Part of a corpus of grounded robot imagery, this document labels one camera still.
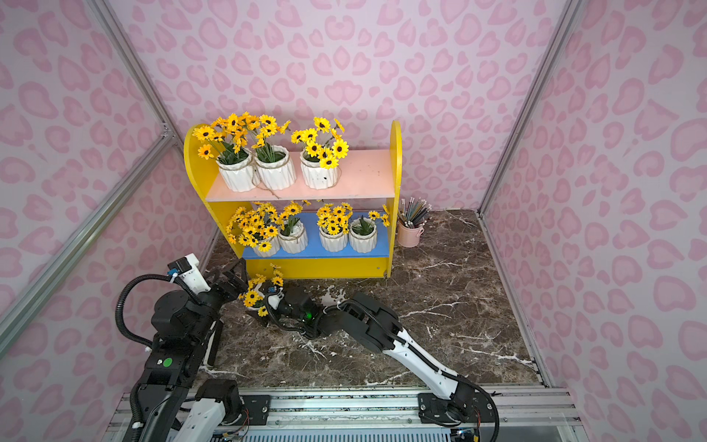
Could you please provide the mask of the yellow two-tier shelf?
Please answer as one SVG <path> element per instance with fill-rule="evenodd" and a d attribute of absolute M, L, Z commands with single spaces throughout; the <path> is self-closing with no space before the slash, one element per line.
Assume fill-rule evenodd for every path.
<path fill-rule="evenodd" d="M 324 190 L 307 186 L 301 167 L 300 154 L 293 152 L 290 162 L 296 172 L 295 183 L 283 190 L 255 188 L 246 193 L 234 193 L 226 187 L 217 164 L 198 156 L 200 142 L 190 129 L 184 142 L 185 167 L 193 188 L 217 224 L 220 235 L 240 206 L 250 208 L 253 202 L 271 202 L 285 206 L 292 201 L 309 200 L 311 205 L 299 215 L 307 230 L 307 248 L 291 254 L 280 250 L 270 257 L 259 257 L 255 250 L 239 243 L 231 245 L 233 252 L 247 262 L 250 276 L 272 274 L 280 267 L 287 279 L 382 278 L 391 273 L 396 239 L 398 205 L 401 196 L 403 136 L 401 123 L 390 128 L 390 147 L 386 149 L 351 150 L 340 167 L 338 183 Z M 340 252 L 328 252 L 317 231 L 316 202 L 348 202 L 357 215 L 373 209 L 375 202 L 384 201 L 390 214 L 390 225 L 377 229 L 377 245 L 372 252 L 359 253 L 350 245 Z"/>

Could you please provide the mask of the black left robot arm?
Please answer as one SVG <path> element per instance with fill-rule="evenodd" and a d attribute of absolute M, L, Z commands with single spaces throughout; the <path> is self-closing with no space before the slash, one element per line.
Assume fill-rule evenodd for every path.
<path fill-rule="evenodd" d="M 176 285 L 155 304 L 151 323 L 156 332 L 151 339 L 130 331 L 123 314 L 128 296 L 145 281 Z M 248 287 L 243 259 L 224 271 L 201 273 L 193 256 L 170 263 L 167 274 L 144 274 L 124 287 L 115 308 L 116 326 L 124 337 L 150 352 L 130 392 L 132 416 L 124 440 L 166 441 L 175 432 L 178 441 L 208 441 L 221 425 L 250 424 L 252 418 L 234 380 L 206 381 L 187 419 L 178 420 L 200 367 L 215 354 L 223 329 L 220 309 Z"/>

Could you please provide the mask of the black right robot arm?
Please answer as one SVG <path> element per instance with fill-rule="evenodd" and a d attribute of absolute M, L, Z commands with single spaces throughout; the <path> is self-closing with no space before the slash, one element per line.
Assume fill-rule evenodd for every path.
<path fill-rule="evenodd" d="M 399 315 L 370 296 L 359 293 L 323 307 L 313 298 L 269 288 L 263 307 L 279 329 L 317 339 L 344 332 L 372 353 L 387 355 L 405 366 L 429 388 L 434 399 L 418 405 L 423 424 L 455 428 L 468 424 L 472 439 L 482 440 L 482 424 L 493 424 L 490 440 L 500 434 L 501 419 L 493 395 L 447 368 L 403 327 Z"/>

